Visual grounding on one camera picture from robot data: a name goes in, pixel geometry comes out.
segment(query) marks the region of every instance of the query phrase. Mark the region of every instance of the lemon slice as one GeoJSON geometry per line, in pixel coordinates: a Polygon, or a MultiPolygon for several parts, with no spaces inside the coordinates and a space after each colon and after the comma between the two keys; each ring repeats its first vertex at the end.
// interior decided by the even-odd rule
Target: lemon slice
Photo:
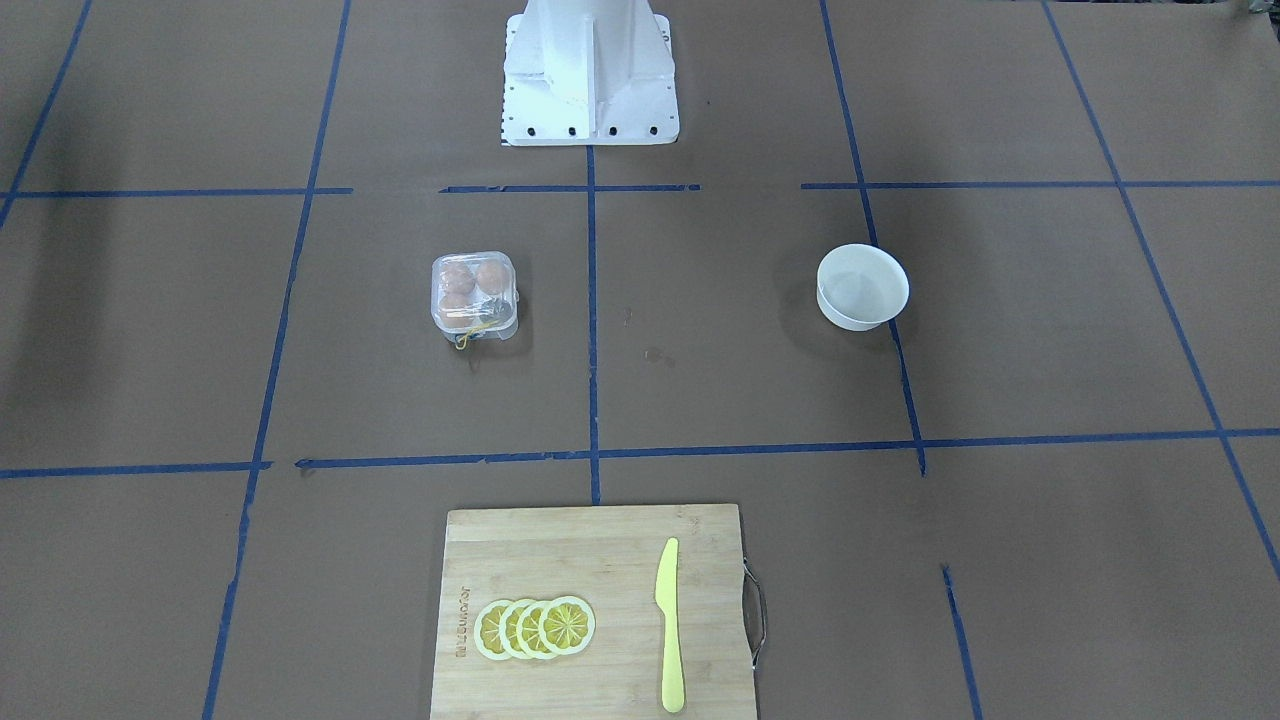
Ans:
{"type": "Polygon", "coordinates": [[[502,611],[502,616],[498,619],[498,624],[502,626],[502,635],[498,637],[498,642],[502,643],[502,650],[507,651],[508,655],[516,660],[529,660],[527,652],[520,650],[520,633],[516,623],[520,621],[520,614],[524,612],[526,607],[536,602],[527,597],[517,600],[507,606],[502,611]]]}
{"type": "Polygon", "coordinates": [[[557,655],[582,652],[595,635],[595,612],[585,600],[566,594],[547,602],[538,638],[557,655]]]}
{"type": "Polygon", "coordinates": [[[539,621],[547,610],[548,602],[532,602],[520,611],[516,620],[516,643],[525,655],[538,660],[550,660],[559,655],[543,644],[543,638],[538,633],[539,621]]]}
{"type": "Polygon", "coordinates": [[[476,650],[489,660],[509,660],[511,653],[502,648],[502,612],[511,606],[509,600],[495,600],[486,605],[476,618],[476,650]]]}

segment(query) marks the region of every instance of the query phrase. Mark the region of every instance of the egg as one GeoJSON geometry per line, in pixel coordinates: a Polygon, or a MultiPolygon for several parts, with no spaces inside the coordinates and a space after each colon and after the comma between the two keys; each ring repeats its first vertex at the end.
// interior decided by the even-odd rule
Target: egg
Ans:
{"type": "Polygon", "coordinates": [[[475,316],[466,310],[471,299],[460,292],[451,292],[440,299],[440,322],[444,327],[461,331],[475,324],[475,316]]]}
{"type": "Polygon", "coordinates": [[[462,263],[449,263],[440,268],[440,292],[471,295],[476,287],[476,277],[471,274],[471,268],[462,263]]]}
{"type": "Polygon", "coordinates": [[[485,260],[476,268],[476,284],[485,295],[502,295],[511,286],[511,270],[500,260],[485,260]]]}

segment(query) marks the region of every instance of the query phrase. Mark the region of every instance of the cutting board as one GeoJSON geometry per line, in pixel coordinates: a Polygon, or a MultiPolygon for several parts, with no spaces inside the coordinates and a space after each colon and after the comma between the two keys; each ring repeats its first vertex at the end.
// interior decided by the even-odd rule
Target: cutting board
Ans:
{"type": "Polygon", "coordinates": [[[680,538],[680,717],[755,720],[736,505],[449,512],[431,719],[672,717],[659,700],[663,618],[653,600],[669,537],[680,538]],[[564,594],[595,611],[582,652],[493,661],[476,651],[476,618],[489,602],[564,594]]]}

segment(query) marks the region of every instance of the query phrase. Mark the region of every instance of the plastic knife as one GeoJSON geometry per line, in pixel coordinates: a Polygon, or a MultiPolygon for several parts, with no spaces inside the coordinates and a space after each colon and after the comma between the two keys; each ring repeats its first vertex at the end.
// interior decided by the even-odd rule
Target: plastic knife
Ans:
{"type": "Polygon", "coordinates": [[[658,561],[658,582],[653,588],[653,601],[666,618],[662,643],[662,706],[667,712],[680,712],[685,707],[685,669],[680,662],[680,624],[676,615],[676,562],[680,541],[667,538],[658,561]]]}

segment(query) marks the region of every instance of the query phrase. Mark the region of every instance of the blue tape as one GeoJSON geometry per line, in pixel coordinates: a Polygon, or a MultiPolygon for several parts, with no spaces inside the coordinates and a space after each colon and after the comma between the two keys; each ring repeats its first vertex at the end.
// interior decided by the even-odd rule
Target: blue tape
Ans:
{"type": "Polygon", "coordinates": [[[1170,430],[1155,433],[1092,433],[1076,436],[1010,436],[927,439],[928,447],[1002,447],[1028,445],[1092,445],[1107,442],[1161,442],[1175,439],[1213,439],[1217,430],[1170,430]]]}
{"type": "Polygon", "coordinates": [[[451,184],[442,195],[495,192],[698,192],[700,184],[451,184]]]}
{"type": "Polygon", "coordinates": [[[1124,187],[1280,187],[1280,179],[1265,181],[1121,181],[1124,187]]]}
{"type": "Polygon", "coordinates": [[[1032,190],[1115,187],[1111,181],[806,182],[800,190],[1032,190]]]}
{"type": "Polygon", "coordinates": [[[481,462],[539,462],[545,460],[586,460],[588,450],[559,450],[550,452],[495,452],[476,455],[419,455],[406,457],[339,457],[332,460],[302,459],[294,462],[301,469],[326,468],[398,468],[415,465],[475,465],[481,462]]]}
{"type": "Polygon", "coordinates": [[[67,53],[63,55],[63,64],[58,67],[58,74],[54,77],[54,86],[49,88],[49,96],[45,97],[45,105],[40,109],[40,115],[36,118],[36,127],[31,131],[31,137],[27,140],[27,147],[22,151],[22,160],[18,163],[18,172],[13,174],[13,182],[9,183],[9,192],[5,195],[4,204],[0,205],[0,228],[4,227],[5,220],[9,219],[9,211],[13,209],[14,201],[18,199],[18,190],[22,187],[22,178],[27,174],[27,168],[31,165],[31,158],[36,154],[36,145],[40,142],[40,135],[45,132],[45,123],[49,122],[49,114],[54,109],[54,101],[58,100],[58,91],[63,87],[63,81],[67,79],[67,69],[72,67],[72,58],[76,55],[76,49],[79,46],[81,33],[84,32],[84,23],[88,20],[88,10],[93,6],[93,0],[84,0],[84,5],[81,6],[79,18],[76,20],[76,29],[72,31],[72,41],[67,45],[67,53]]]}
{"type": "MultiPolygon", "coordinates": [[[[316,179],[320,176],[320,158],[324,154],[324,140],[329,129],[329,111],[333,108],[333,95],[338,86],[338,68],[342,65],[342,49],[347,38],[347,23],[351,19],[351,0],[343,0],[342,20],[338,24],[338,40],[333,51],[333,64],[329,68],[329,83],[325,88],[324,106],[320,111],[320,127],[316,131],[315,149],[311,152],[311,172],[307,176],[307,191],[302,201],[302,215],[298,219],[298,232],[293,240],[293,256],[289,260],[289,277],[284,286],[284,300],[280,304],[280,320],[275,331],[275,347],[271,352],[271,369],[266,375],[266,392],[262,396],[262,413],[259,418],[257,438],[253,443],[255,464],[262,460],[266,446],[266,430],[271,421],[271,402],[275,398],[275,384],[280,374],[280,357],[284,355],[284,337],[289,327],[289,301],[293,296],[293,283],[298,277],[298,260],[306,241],[307,224],[311,217],[311,204],[315,197],[316,179]]],[[[209,670],[209,689],[205,693],[202,720],[212,720],[218,702],[218,685],[221,682],[223,660],[227,656],[227,641],[230,637],[232,615],[236,610],[236,593],[239,589],[241,570],[244,564],[244,547],[248,542],[250,509],[257,493],[260,470],[250,470],[244,486],[244,503],[241,506],[239,533],[236,542],[236,571],[227,584],[223,598],[223,614],[218,624],[218,642],[214,647],[214,661],[209,670]]]]}
{"type": "MultiPolygon", "coordinates": [[[[1280,437],[1280,428],[1240,428],[1226,430],[1231,437],[1280,437]]],[[[1213,439],[1220,437],[1216,430],[1169,430],[1151,433],[1093,433],[1076,436],[1006,436],[973,438],[938,438],[920,441],[925,447],[1019,447],[1037,445],[1091,445],[1121,442],[1169,442],[1184,439],[1213,439]]],[[[782,455],[803,452],[867,452],[882,450],[914,450],[916,441],[890,439],[865,442],[810,442],[780,445],[713,445],[713,446],[673,446],[673,447],[623,447],[596,450],[595,455],[604,460],[627,457],[680,457],[716,455],[782,455]]],[[[387,468],[402,465],[466,465],[475,462],[536,462],[547,460],[589,460],[591,450],[557,450],[547,452],[497,452],[474,455],[417,455],[402,457],[339,457],[303,459],[294,462],[297,468],[387,468]]]]}
{"type": "MultiPolygon", "coordinates": [[[[831,29],[831,13],[827,10],[827,0],[818,0],[818,5],[822,9],[822,26],[827,33],[827,53],[831,55],[831,69],[836,76],[840,110],[845,115],[845,133],[849,136],[849,151],[854,160],[854,174],[858,177],[858,193],[863,201],[863,217],[867,220],[867,241],[873,247],[879,247],[876,218],[872,214],[872,196],[867,191],[867,176],[863,173],[863,155],[858,150],[858,133],[854,131],[854,114],[849,109],[849,96],[845,94],[845,76],[840,69],[840,55],[836,53],[836,36],[831,29]]],[[[902,377],[902,402],[906,405],[906,416],[911,424],[911,437],[915,438],[915,454],[920,464],[920,475],[923,477],[928,471],[928,461],[924,454],[924,443],[920,442],[920,421],[915,411],[915,396],[911,393],[911,378],[906,372],[906,354],[902,351],[902,337],[897,332],[897,323],[891,320],[888,327],[893,337],[893,347],[897,351],[897,363],[902,377]]]]}
{"type": "Polygon", "coordinates": [[[964,666],[964,682],[969,687],[969,707],[973,720],[982,720],[982,698],[978,696],[978,679],[973,673],[973,659],[969,656],[969,637],[964,632],[964,619],[956,603],[955,585],[951,582],[951,566],[942,566],[942,582],[947,587],[947,605],[951,606],[951,625],[956,630],[956,644],[960,646],[960,664],[964,666]]]}
{"type": "Polygon", "coordinates": [[[602,450],[600,457],[681,457],[709,455],[785,455],[792,452],[864,452],[872,450],[913,450],[915,441],[812,442],[790,445],[713,445],[701,447],[630,447],[602,450]]]}
{"type": "Polygon", "coordinates": [[[1257,503],[1253,500],[1253,492],[1249,489],[1249,483],[1244,478],[1243,470],[1235,459],[1235,451],[1231,448],[1230,433],[1222,427],[1222,419],[1219,416],[1217,407],[1213,405],[1213,397],[1210,395],[1208,384],[1204,382],[1204,375],[1201,373],[1199,363],[1196,361],[1196,354],[1192,351],[1190,341],[1187,338],[1187,333],[1183,331],[1183,323],[1178,319],[1178,311],[1174,309],[1174,301],[1169,295],[1167,287],[1165,287],[1165,279],[1160,273],[1160,268],[1156,265],[1156,256],[1151,250],[1151,243],[1147,242],[1147,233],[1142,229],[1142,223],[1138,220],[1138,213],[1134,210],[1133,201],[1129,197],[1129,191],[1125,187],[1124,181],[1120,178],[1120,169],[1116,165],[1115,158],[1111,154],[1111,147],[1107,145],[1107,138],[1102,133],[1102,124],[1098,122],[1097,114],[1093,111],[1093,104],[1089,102],[1089,96],[1084,91],[1084,83],[1080,81],[1080,74],[1075,69],[1075,63],[1071,60],[1071,54],[1066,49],[1066,41],[1062,37],[1061,29],[1057,27],[1057,20],[1053,18],[1053,10],[1050,9],[1047,0],[1041,0],[1041,9],[1044,10],[1044,18],[1048,19],[1050,28],[1053,31],[1053,38],[1057,41],[1057,47],[1062,53],[1062,60],[1066,61],[1066,69],[1071,74],[1071,81],[1075,83],[1075,90],[1080,95],[1080,101],[1084,104],[1084,110],[1089,117],[1089,123],[1093,124],[1093,132],[1098,137],[1098,145],[1102,147],[1102,155],[1107,160],[1107,167],[1111,169],[1111,177],[1115,179],[1116,190],[1120,191],[1120,199],[1124,201],[1125,211],[1129,214],[1129,222],[1133,224],[1134,234],[1138,236],[1138,243],[1142,246],[1142,254],[1147,260],[1147,266],[1151,269],[1151,277],[1156,281],[1156,290],[1160,291],[1160,299],[1165,304],[1165,310],[1169,313],[1169,320],[1174,325],[1174,332],[1178,336],[1178,342],[1183,346],[1183,354],[1187,356],[1187,364],[1192,369],[1192,375],[1196,378],[1196,387],[1199,388],[1201,397],[1204,400],[1204,409],[1208,410],[1210,419],[1213,421],[1213,429],[1219,439],[1222,443],[1222,452],[1226,454],[1228,462],[1231,465],[1231,471],[1235,474],[1235,482],[1240,488],[1240,495],[1244,497],[1244,503],[1249,510],[1249,516],[1253,520],[1253,527],[1258,533],[1258,538],[1262,541],[1262,547],[1267,553],[1267,560],[1271,562],[1271,570],[1275,573],[1277,580],[1280,580],[1280,560],[1276,557],[1275,543],[1271,542],[1271,533],[1267,532],[1266,523],[1262,520],[1262,515],[1258,512],[1257,503]]]}
{"type": "Polygon", "coordinates": [[[1280,428],[1245,428],[1224,430],[1226,437],[1280,437],[1280,428]]]}
{"type": "MultiPolygon", "coordinates": [[[[351,195],[351,187],[317,187],[315,195],[351,195]]],[[[211,187],[182,190],[41,190],[19,192],[19,200],[63,200],[102,197],[256,197],[275,195],[306,195],[305,187],[211,187]]]]}
{"type": "Polygon", "coordinates": [[[187,462],[174,465],[101,465],[92,468],[23,468],[0,470],[0,480],[22,478],[88,478],[102,475],[170,475],[183,473],[243,473],[271,462],[187,462]]]}
{"type": "Polygon", "coordinates": [[[591,505],[600,505],[600,398],[596,372],[596,283],[595,283],[595,147],[586,146],[586,306],[588,306],[588,366],[590,379],[590,436],[591,436],[591,505]]]}
{"type": "Polygon", "coordinates": [[[1271,542],[1271,533],[1267,532],[1267,524],[1262,520],[1258,503],[1253,500],[1253,491],[1249,489],[1249,483],[1244,479],[1244,470],[1240,469],[1240,462],[1235,457],[1235,450],[1231,448],[1226,434],[1224,433],[1220,439],[1222,442],[1222,452],[1226,454],[1226,461],[1231,465],[1231,474],[1235,475],[1235,484],[1240,488],[1240,496],[1244,497],[1244,506],[1249,509],[1253,528],[1258,532],[1258,538],[1262,539],[1262,550],[1267,553],[1267,560],[1271,562],[1271,571],[1275,573],[1276,580],[1280,580],[1280,556],[1276,555],[1276,546],[1271,542]]]}

